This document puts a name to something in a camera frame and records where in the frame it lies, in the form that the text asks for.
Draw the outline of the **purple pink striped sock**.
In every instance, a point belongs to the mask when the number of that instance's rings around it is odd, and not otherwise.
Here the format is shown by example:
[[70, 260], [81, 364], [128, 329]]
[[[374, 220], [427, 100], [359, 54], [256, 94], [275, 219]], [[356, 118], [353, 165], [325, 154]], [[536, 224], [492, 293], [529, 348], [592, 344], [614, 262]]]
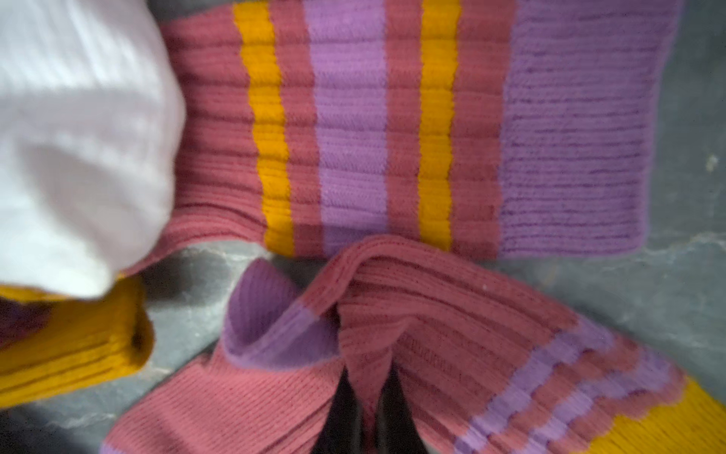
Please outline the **purple pink striped sock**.
[[248, 1], [162, 25], [187, 120], [134, 272], [238, 239], [328, 258], [392, 234], [476, 260], [648, 232], [679, 1]]

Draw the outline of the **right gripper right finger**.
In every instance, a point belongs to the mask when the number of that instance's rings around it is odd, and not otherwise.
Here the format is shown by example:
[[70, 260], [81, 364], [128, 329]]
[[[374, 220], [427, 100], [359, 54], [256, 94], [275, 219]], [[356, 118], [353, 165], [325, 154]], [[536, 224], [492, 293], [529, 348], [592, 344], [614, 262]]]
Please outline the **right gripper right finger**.
[[375, 415], [375, 446], [380, 454], [427, 454], [394, 367], [389, 370]]

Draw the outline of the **pink purple yellow sock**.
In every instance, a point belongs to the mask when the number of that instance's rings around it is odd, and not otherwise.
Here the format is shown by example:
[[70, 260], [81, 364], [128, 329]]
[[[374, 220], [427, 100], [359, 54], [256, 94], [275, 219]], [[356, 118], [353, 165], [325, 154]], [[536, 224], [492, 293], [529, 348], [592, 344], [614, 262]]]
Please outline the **pink purple yellow sock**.
[[658, 351], [503, 274], [375, 236], [305, 289], [258, 259], [215, 350], [133, 406], [105, 453], [311, 453], [340, 376], [361, 453], [394, 367], [427, 450], [722, 453], [725, 408]]

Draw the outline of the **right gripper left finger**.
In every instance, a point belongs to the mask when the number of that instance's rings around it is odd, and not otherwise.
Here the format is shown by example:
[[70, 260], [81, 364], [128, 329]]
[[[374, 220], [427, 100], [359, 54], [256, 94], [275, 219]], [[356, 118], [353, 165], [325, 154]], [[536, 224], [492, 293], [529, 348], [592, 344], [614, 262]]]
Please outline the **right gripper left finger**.
[[362, 447], [362, 409], [344, 369], [311, 454], [361, 454]]

